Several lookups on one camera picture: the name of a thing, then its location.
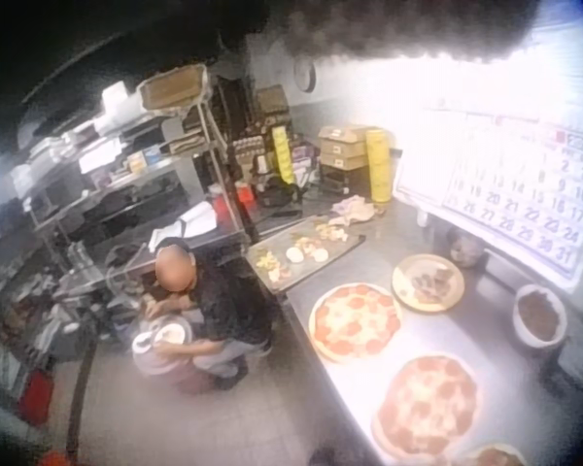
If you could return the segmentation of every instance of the yellow container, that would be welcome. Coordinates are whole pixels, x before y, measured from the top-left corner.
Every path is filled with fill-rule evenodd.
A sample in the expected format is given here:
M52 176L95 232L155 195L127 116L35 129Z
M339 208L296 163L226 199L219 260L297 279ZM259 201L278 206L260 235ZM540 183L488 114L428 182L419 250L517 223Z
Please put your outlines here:
M367 156L371 180L371 200L387 203L391 200L391 156L389 136L381 129L367 131Z
M272 128L272 139L274 140L274 150L279 162L279 172L281 178L287 184L295 183L295 174L293 173L292 154L290 153L290 143L285 126Z

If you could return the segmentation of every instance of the hand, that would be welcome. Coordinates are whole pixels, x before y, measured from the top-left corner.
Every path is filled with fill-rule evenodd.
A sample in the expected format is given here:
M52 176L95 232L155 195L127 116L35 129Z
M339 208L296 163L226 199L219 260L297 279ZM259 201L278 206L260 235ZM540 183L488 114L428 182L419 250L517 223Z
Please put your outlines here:
M147 309L145 310L145 319L153 320L156 317L160 317L165 312L166 301L152 301L147 303Z
M175 343L157 342L154 344L154 351L161 356L181 356L183 346Z

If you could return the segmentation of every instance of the red object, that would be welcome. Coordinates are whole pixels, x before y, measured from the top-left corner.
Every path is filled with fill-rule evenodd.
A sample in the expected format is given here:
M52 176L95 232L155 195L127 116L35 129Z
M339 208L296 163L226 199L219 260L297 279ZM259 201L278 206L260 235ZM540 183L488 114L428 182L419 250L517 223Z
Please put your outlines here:
M19 400L19 412L31 425L41 425L48 420L51 393L54 383L40 371L33 371L28 387Z
M237 197L242 204L250 204L255 200L255 196L253 196L253 190L250 186L238 187L236 190Z
M229 210L226 207L222 196L217 196L212 200L212 207L214 207L214 211L218 218L226 218L229 216Z
M72 466L72 463L64 454L50 451L41 457L37 466Z

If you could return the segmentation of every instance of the black shirt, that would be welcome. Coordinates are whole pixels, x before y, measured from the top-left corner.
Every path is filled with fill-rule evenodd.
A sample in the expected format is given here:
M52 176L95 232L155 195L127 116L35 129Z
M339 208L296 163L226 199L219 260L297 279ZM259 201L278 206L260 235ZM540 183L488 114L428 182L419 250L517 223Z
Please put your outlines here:
M197 257L196 287L189 297L201 308L209 340L257 345L270 336L271 322L258 284L237 277L230 267Z

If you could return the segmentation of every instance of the cardboard box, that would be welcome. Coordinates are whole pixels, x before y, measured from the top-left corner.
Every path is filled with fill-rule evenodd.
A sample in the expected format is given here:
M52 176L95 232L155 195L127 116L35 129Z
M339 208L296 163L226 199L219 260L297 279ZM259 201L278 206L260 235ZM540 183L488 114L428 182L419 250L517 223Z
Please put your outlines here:
M257 91L257 104L264 115L286 112L290 109L285 91L280 84Z
M365 143L367 130L372 126L349 124L345 126L325 126L320 130L320 150L342 157L356 157L367 154Z
M356 170L357 168L360 167L366 167L367 165L369 165L369 159L367 158L366 154L345 156L322 152L320 154L320 163L322 165L327 165L328 167L349 171Z
M149 78L138 84L145 110L189 105L203 90L203 65L189 65Z
M320 139L338 141L340 143L355 144L364 143L365 134L369 129L376 129L374 126L362 124L347 124L345 126L325 126L320 130Z

